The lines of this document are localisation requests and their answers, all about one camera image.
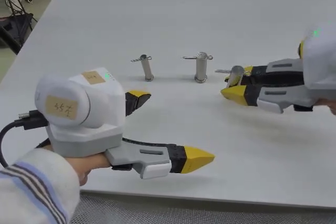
black stand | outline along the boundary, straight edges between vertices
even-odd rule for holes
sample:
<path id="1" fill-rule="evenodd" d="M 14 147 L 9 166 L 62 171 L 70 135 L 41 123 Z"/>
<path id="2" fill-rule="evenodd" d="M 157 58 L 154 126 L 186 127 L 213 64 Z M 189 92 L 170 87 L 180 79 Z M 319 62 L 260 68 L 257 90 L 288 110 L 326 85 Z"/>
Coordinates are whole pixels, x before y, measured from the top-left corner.
<path id="1" fill-rule="evenodd" d="M 0 18 L 0 47 L 9 47 L 16 55 L 25 42 L 28 29 L 32 30 L 33 14 L 26 13 L 20 0 L 18 4 L 12 0 L 5 0 L 12 12 L 9 17 Z"/>

hand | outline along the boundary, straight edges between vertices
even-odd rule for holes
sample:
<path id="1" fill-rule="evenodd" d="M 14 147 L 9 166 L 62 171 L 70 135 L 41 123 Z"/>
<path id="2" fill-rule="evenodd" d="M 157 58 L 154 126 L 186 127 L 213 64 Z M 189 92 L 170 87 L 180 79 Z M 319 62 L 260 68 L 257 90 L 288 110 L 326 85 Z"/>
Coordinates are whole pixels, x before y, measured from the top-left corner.
<path id="1" fill-rule="evenodd" d="M 336 101 L 331 101 L 327 99 L 320 99 L 315 105 L 324 105 L 328 106 L 331 113 L 336 115 Z"/>
<path id="2" fill-rule="evenodd" d="M 51 145 L 43 147 L 49 151 L 53 151 Z M 79 178 L 79 185 L 83 186 L 88 181 L 88 175 L 93 169 L 108 168 L 111 166 L 108 159 L 102 153 L 88 157 L 66 157 L 66 161 L 73 167 Z"/>

paper label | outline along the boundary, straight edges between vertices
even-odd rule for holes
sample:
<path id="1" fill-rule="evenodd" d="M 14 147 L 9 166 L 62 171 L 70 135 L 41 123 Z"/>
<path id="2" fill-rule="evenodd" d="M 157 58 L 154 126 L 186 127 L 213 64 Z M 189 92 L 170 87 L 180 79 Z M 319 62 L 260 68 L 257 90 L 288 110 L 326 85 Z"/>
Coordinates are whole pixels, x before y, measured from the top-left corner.
<path id="1" fill-rule="evenodd" d="M 82 76 L 84 76 L 91 85 L 105 82 L 104 78 L 100 76 L 97 71 L 84 72 Z"/>
<path id="2" fill-rule="evenodd" d="M 78 102 L 49 95 L 46 100 L 46 113 L 60 118 L 75 120 Z"/>

white button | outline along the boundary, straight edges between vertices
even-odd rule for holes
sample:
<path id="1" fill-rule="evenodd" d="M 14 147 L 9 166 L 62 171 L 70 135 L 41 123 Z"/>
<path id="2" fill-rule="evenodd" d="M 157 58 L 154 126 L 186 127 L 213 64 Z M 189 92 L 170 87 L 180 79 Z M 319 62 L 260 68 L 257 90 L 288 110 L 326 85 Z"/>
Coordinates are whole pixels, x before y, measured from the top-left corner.
<path id="1" fill-rule="evenodd" d="M 143 170 L 141 178 L 149 179 L 149 178 L 165 177 L 169 174 L 171 169 L 172 169 L 171 161 L 165 164 L 148 165 Z"/>

striped sleeve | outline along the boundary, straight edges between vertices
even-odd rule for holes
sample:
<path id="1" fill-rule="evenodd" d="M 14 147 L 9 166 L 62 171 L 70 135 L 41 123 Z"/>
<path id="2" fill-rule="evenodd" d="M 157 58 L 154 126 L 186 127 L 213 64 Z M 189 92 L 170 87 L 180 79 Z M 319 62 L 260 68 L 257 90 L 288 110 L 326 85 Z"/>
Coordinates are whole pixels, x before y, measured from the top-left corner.
<path id="1" fill-rule="evenodd" d="M 0 223 L 68 224 L 79 202 L 79 180 L 70 164 L 35 149 L 0 171 Z"/>

